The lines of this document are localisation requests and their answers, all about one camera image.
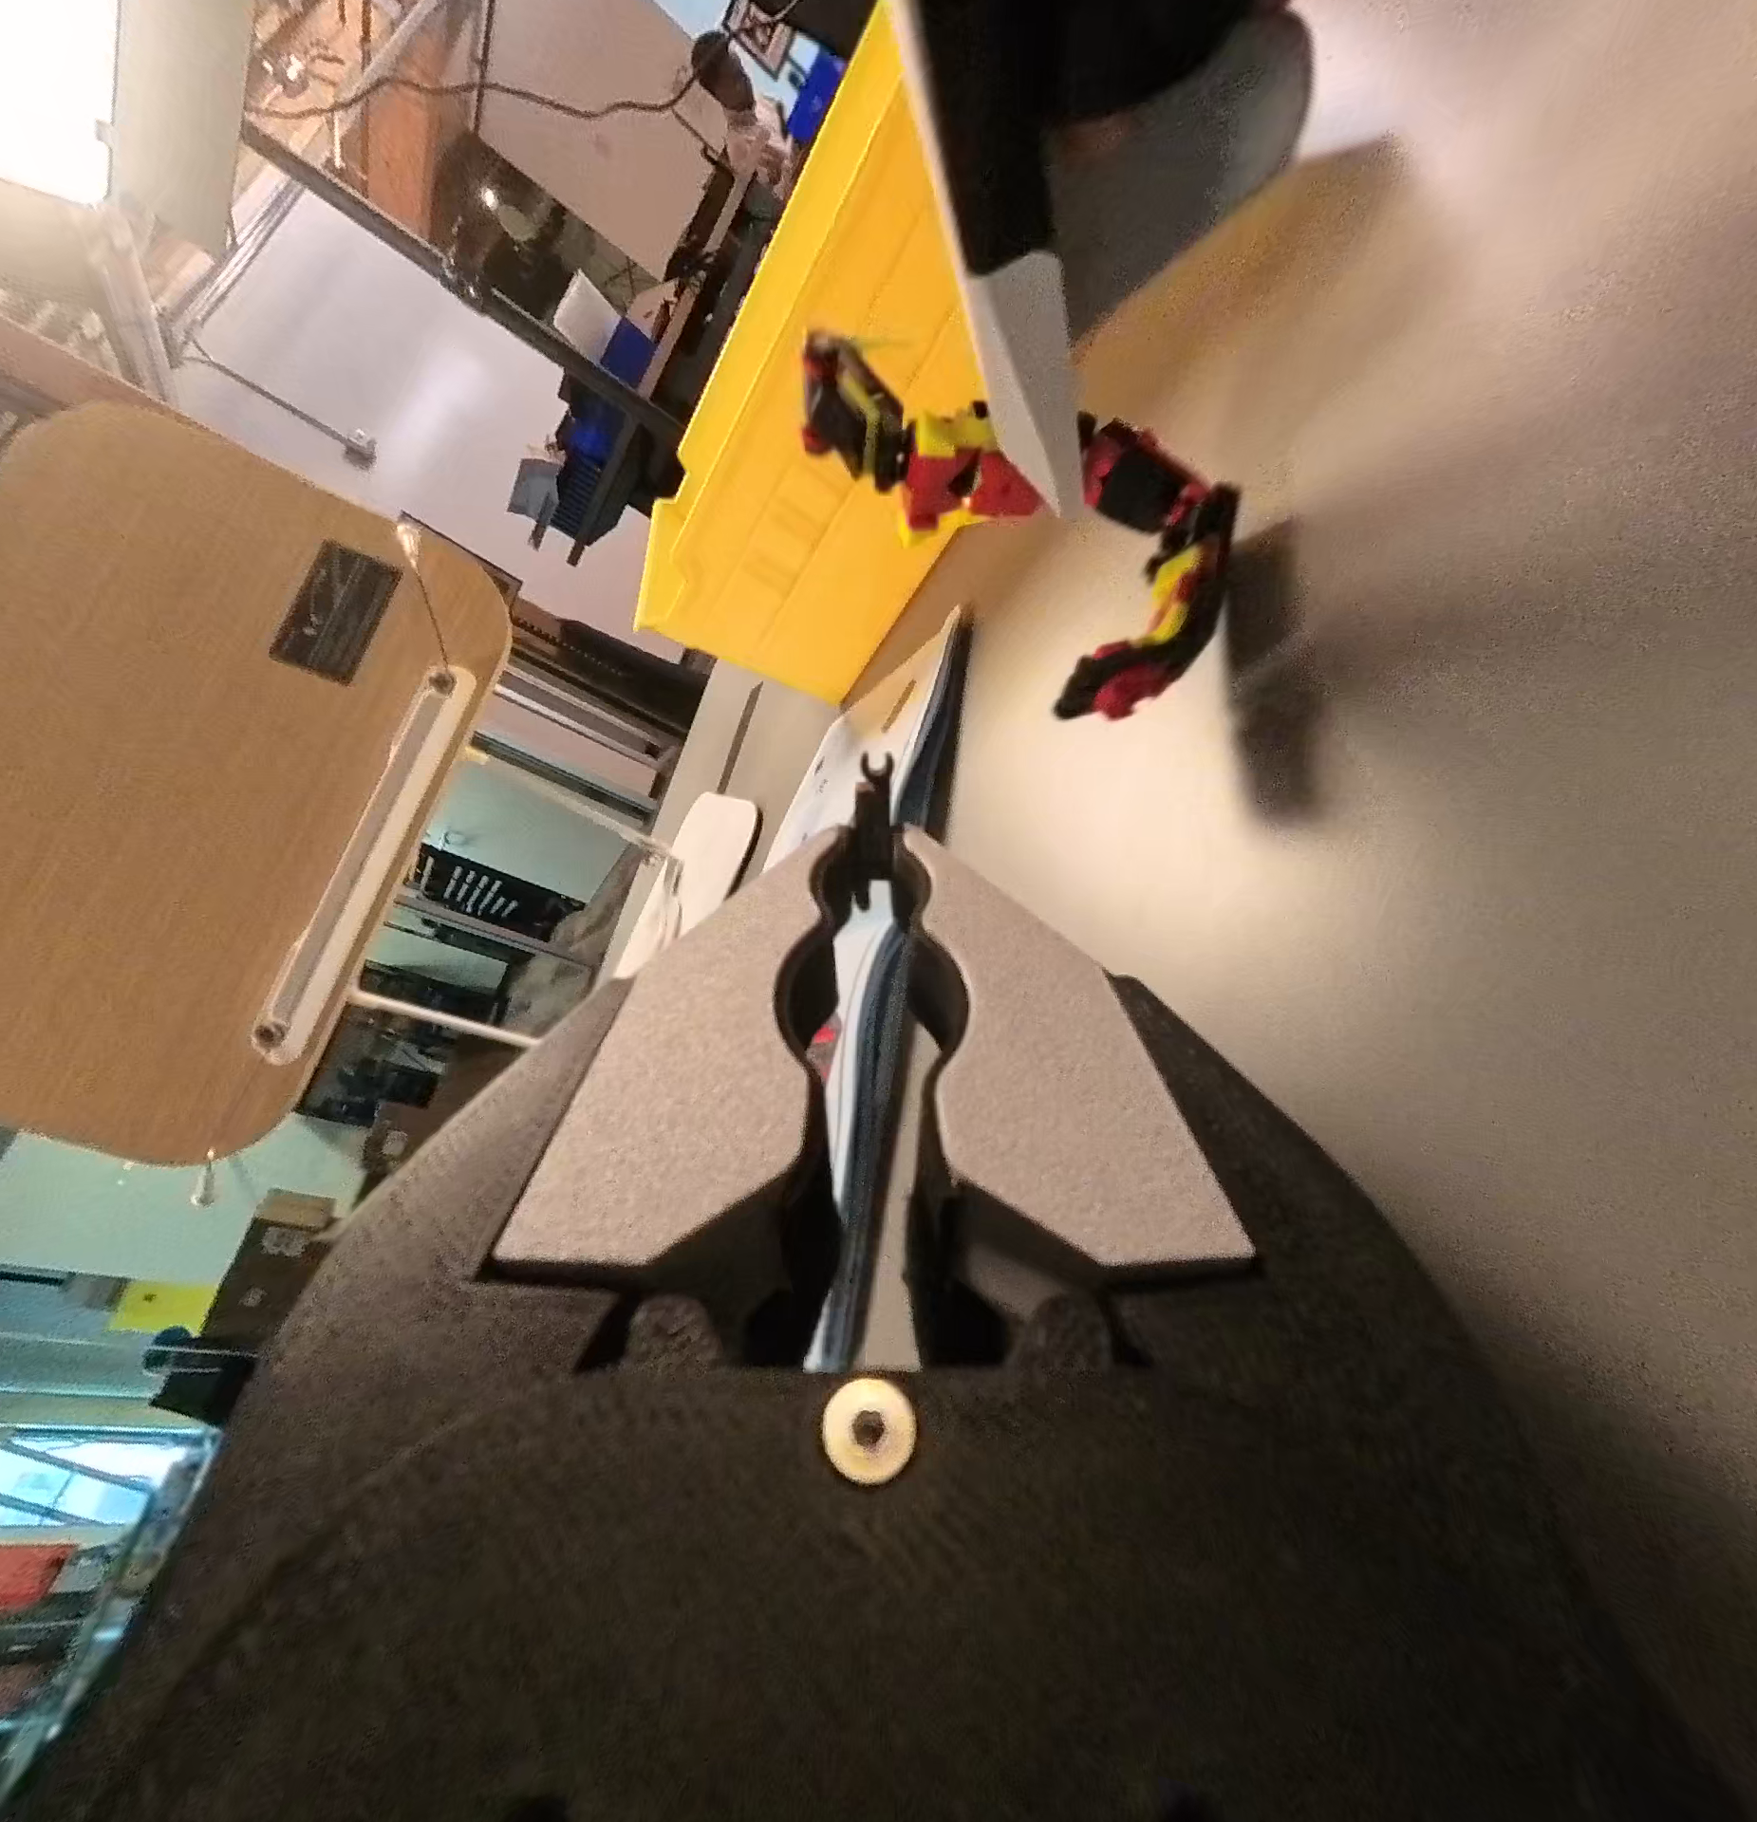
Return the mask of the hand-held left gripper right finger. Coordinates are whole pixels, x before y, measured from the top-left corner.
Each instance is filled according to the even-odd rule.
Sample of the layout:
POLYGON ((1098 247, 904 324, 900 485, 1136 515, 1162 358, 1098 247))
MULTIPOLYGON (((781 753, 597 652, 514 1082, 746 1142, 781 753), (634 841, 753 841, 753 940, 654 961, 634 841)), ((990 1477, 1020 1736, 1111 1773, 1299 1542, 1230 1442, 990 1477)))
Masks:
POLYGON ((1108 974, 922 831, 897 841, 932 1043, 904 1242, 922 1363, 990 1363, 1048 1303, 1253 1270, 1253 1239, 1108 974))

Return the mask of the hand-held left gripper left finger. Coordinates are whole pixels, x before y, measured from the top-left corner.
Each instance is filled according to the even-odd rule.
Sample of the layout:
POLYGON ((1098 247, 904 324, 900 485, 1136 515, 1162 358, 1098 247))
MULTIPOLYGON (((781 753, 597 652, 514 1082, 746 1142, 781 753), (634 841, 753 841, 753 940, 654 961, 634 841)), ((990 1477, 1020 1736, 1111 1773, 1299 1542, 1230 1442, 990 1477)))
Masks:
POLYGON ((733 1360, 804 1363, 842 1251, 807 1044, 838 1010, 848 855, 820 831, 625 983, 497 1278, 690 1300, 733 1360))

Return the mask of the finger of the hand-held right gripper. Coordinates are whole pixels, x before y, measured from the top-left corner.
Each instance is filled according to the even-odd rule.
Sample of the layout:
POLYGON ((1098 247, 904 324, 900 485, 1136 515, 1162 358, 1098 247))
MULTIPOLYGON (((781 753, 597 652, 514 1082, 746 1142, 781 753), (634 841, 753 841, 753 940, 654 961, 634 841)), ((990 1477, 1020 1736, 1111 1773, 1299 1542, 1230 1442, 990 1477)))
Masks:
POLYGON ((999 454, 1054 515, 1080 515, 1080 408, 1061 265, 1024 256, 994 273, 960 271, 959 293, 999 454))

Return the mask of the thin black toy brick piece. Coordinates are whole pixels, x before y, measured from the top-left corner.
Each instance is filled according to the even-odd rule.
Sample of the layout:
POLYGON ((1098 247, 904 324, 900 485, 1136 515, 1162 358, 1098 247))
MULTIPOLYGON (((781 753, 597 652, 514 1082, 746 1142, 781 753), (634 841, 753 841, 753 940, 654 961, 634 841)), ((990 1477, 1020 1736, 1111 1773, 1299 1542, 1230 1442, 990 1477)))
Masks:
POLYGON ((869 911, 876 892, 894 883, 894 756, 863 756, 845 831, 845 883, 851 909, 869 911))

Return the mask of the open instruction booklet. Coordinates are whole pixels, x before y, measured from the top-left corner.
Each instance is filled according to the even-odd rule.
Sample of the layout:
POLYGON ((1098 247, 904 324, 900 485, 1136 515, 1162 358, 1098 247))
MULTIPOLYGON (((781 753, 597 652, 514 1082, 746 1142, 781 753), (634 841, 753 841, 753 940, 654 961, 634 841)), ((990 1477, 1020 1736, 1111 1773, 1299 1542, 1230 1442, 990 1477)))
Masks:
MULTIPOLYGON (((774 830, 770 874, 810 838, 851 822, 866 770, 889 773, 897 830, 946 831, 969 640, 969 614, 952 611, 922 648, 829 726, 774 830)), ((804 1356, 826 1372, 854 1363, 876 1281, 910 1029, 904 923, 889 889, 876 884, 869 905, 851 909, 833 939, 838 1013, 821 1087, 842 1247, 804 1356)))

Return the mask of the background work desk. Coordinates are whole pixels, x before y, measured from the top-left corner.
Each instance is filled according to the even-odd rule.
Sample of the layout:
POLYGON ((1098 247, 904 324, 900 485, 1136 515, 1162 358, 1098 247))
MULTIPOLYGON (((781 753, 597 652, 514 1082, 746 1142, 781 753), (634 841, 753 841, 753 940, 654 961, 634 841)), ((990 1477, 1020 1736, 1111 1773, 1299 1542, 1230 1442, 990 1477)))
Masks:
MULTIPOLYGON (((660 404, 682 420, 687 433, 774 238, 777 217, 781 198, 761 173, 721 170, 678 244, 669 276, 634 296, 605 349, 592 362, 660 404)), ((585 506, 579 526, 555 526, 546 540, 563 540, 568 566, 579 566, 628 515, 650 515, 660 501, 675 498, 682 463, 679 445, 660 445, 571 376, 560 399, 563 420, 546 439, 546 454, 583 457, 589 481, 577 495, 585 506)))

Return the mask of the wooden board stand white base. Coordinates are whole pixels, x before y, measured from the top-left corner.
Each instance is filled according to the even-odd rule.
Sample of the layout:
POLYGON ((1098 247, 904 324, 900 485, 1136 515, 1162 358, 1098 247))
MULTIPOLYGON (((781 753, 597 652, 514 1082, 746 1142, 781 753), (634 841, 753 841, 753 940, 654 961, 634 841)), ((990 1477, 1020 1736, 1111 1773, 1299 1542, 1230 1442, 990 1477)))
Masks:
POLYGON ((0 457, 0 1131, 206 1168, 289 1112, 499 685, 453 541, 97 399, 0 457))

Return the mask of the studio light panel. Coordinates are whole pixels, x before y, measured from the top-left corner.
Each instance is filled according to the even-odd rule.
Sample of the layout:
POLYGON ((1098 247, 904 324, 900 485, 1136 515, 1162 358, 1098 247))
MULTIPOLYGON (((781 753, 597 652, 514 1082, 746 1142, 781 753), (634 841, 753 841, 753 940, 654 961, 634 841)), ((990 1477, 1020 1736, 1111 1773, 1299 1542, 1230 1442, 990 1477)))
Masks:
POLYGON ((218 257, 255 3, 0 3, 0 179, 218 257))

